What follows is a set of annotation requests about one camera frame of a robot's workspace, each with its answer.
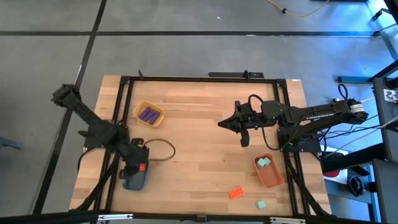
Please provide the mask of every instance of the yellow bowl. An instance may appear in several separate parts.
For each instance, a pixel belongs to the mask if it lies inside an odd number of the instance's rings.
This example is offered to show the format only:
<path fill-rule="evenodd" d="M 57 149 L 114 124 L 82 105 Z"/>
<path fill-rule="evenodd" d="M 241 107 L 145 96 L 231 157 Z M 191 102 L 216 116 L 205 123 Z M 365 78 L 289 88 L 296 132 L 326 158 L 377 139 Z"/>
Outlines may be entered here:
<path fill-rule="evenodd" d="M 147 108 L 149 107 L 152 110 L 156 110 L 157 112 L 160 113 L 159 117 L 157 118 L 157 120 L 155 121 L 154 124 L 149 124 L 147 121 L 143 121 L 140 119 L 139 115 Z M 156 106 L 155 104 L 149 103 L 148 101 L 142 100 L 141 102 L 139 102 L 139 104 L 134 108 L 134 111 L 132 111 L 132 114 L 139 120 L 144 122 L 146 125 L 149 125 L 153 128 L 157 128 L 159 127 L 159 125 L 161 124 L 161 122 L 164 119 L 164 110 L 158 106 Z"/>

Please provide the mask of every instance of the orange basket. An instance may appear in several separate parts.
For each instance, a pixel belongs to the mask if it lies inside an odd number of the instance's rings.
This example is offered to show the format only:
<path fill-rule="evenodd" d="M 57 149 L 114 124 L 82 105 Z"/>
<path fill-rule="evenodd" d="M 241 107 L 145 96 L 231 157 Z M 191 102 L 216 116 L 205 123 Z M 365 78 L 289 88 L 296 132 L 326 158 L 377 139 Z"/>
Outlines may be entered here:
<path fill-rule="evenodd" d="M 264 167 L 258 168 L 257 161 L 261 158 L 268 158 L 271 162 Z M 267 153 L 262 156 L 257 156 L 254 159 L 254 168 L 257 172 L 260 183 L 263 186 L 271 188 L 278 187 L 284 183 L 284 178 L 279 174 L 274 162 L 274 157 L 271 154 Z"/>
<path fill-rule="evenodd" d="M 149 124 L 146 121 L 143 121 L 140 119 L 139 115 L 147 108 L 149 107 L 152 110 L 156 110 L 157 112 L 159 112 L 159 117 L 157 118 L 157 120 L 155 121 L 154 124 Z M 149 125 L 153 128 L 157 128 L 159 127 L 159 125 L 161 124 L 161 122 L 164 119 L 164 110 L 158 106 L 156 106 L 155 104 L 149 103 L 148 101 L 142 100 L 141 102 L 139 102 L 139 104 L 134 108 L 134 110 L 132 111 L 132 114 L 141 122 L 145 123 L 146 125 Z"/>

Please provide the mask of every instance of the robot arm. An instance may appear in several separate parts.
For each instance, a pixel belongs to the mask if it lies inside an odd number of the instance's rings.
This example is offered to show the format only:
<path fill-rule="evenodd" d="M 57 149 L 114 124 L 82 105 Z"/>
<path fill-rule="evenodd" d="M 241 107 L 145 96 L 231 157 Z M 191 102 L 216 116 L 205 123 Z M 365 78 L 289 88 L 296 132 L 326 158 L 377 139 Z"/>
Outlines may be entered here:
<path fill-rule="evenodd" d="M 128 129 L 102 120 L 82 101 L 74 85 L 62 85 L 53 93 L 52 101 L 61 107 L 69 108 L 91 126 L 95 138 L 112 152 L 119 154 L 125 161 L 123 177 L 126 179 L 139 172 L 140 164 L 148 165 L 148 148 L 130 144 Z"/>
<path fill-rule="evenodd" d="M 252 110 L 250 103 L 240 104 L 235 101 L 234 114 L 218 123 L 218 126 L 241 133 L 241 145 L 249 145 L 248 129 L 259 126 L 270 127 L 280 124 L 278 131 L 280 148 L 287 143 L 296 143 L 289 151 L 302 151 L 306 144 L 315 146 L 318 142 L 318 131 L 341 123 L 361 124 L 368 118 L 362 103 L 354 99 L 332 102 L 330 104 L 307 108 L 287 107 L 278 101 L 263 101 L 261 112 Z M 314 120 L 300 125 L 301 121 Z"/>

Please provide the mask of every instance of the green cube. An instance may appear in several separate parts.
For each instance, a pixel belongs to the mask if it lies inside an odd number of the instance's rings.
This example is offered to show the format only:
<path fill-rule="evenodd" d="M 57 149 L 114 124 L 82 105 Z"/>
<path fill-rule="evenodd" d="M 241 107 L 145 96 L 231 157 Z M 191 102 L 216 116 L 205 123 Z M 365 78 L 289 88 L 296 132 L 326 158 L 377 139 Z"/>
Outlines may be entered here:
<path fill-rule="evenodd" d="M 266 163 L 266 165 L 268 165 L 268 164 L 271 163 L 271 160 L 269 160 L 268 158 L 265 158 L 265 159 L 264 159 L 264 162 Z"/>
<path fill-rule="evenodd" d="M 259 165 L 260 167 L 263 167 L 263 166 L 265 166 L 267 164 L 267 162 L 263 159 L 263 158 L 260 158 L 258 161 L 257 161 L 257 165 Z"/>
<path fill-rule="evenodd" d="M 257 207 L 259 209 L 263 209 L 263 208 L 266 207 L 266 203 L 263 200 L 260 200 L 260 201 L 257 202 Z"/>

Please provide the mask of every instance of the gray floor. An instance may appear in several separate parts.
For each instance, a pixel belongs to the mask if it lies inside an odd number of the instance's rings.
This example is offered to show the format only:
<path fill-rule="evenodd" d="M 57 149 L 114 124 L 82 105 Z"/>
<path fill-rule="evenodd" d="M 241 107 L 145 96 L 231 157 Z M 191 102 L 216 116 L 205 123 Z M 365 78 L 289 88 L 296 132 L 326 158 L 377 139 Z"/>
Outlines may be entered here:
<path fill-rule="evenodd" d="M 297 14 L 321 4 L 278 3 Z M 0 30 L 91 30 L 99 5 L 94 0 L 1 0 Z M 297 19 L 261 0 L 116 0 L 108 1 L 99 29 L 370 31 L 377 29 L 371 16 L 365 3 L 331 2 L 313 16 Z M 0 102 L 5 105 L 0 111 L 0 136 L 25 144 L 23 151 L 0 150 L 0 216 L 31 210 L 63 114 L 50 102 L 51 93 L 61 83 L 74 82 L 87 41 L 87 37 L 0 37 Z M 94 108 L 103 75 L 137 75 L 138 68 L 156 76 L 206 76 L 247 69 L 269 78 L 299 78 L 307 104 L 319 105 L 340 97 L 337 76 L 371 76 L 391 62 L 380 37 L 97 37 L 81 94 Z M 357 100 L 373 95 L 369 85 L 348 85 L 348 90 L 349 97 Z M 364 105 L 371 116 L 377 113 L 374 100 Z M 377 122 L 375 118 L 362 126 Z M 44 212 L 68 209 L 83 144 L 77 131 L 85 128 L 72 117 Z M 348 128 L 342 124 L 334 130 Z M 340 147 L 355 134 L 331 139 L 328 145 Z M 355 151 L 380 140 L 380 134 L 374 133 L 346 149 Z M 369 218 L 343 213 L 336 206 L 332 210 L 341 217 Z"/>

